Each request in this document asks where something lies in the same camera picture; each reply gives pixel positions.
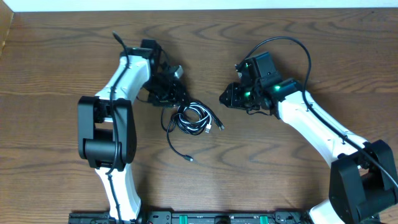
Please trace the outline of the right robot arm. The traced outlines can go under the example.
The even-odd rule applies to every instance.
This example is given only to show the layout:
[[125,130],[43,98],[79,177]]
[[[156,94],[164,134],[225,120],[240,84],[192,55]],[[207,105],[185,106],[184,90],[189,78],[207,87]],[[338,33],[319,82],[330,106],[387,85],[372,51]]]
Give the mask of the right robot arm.
[[397,205],[397,172],[392,149],[346,129],[314,102],[303,85],[283,79],[269,53],[235,66],[220,103],[247,113],[274,115],[297,130],[330,167],[328,199],[308,211],[312,223],[365,223]]

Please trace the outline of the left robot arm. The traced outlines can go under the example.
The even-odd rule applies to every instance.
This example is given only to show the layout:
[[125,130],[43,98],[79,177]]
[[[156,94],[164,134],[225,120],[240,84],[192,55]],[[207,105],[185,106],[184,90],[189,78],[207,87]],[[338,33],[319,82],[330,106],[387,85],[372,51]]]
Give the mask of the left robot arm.
[[100,177],[113,223],[144,223],[132,161],[137,148],[132,105],[141,89],[154,106],[186,105],[189,97],[180,81],[183,69],[161,62],[165,54],[155,41],[124,46],[119,66],[95,96],[78,102],[78,153]]

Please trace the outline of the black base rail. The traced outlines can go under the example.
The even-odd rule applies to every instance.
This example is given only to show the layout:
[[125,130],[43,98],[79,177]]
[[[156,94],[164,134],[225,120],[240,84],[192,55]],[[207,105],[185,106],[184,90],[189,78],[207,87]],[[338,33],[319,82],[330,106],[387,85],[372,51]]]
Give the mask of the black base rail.
[[136,220],[116,221],[109,212],[70,213],[69,224],[137,223],[137,224],[266,224],[314,223],[307,213],[276,211],[271,213],[184,213],[170,211],[141,212]]

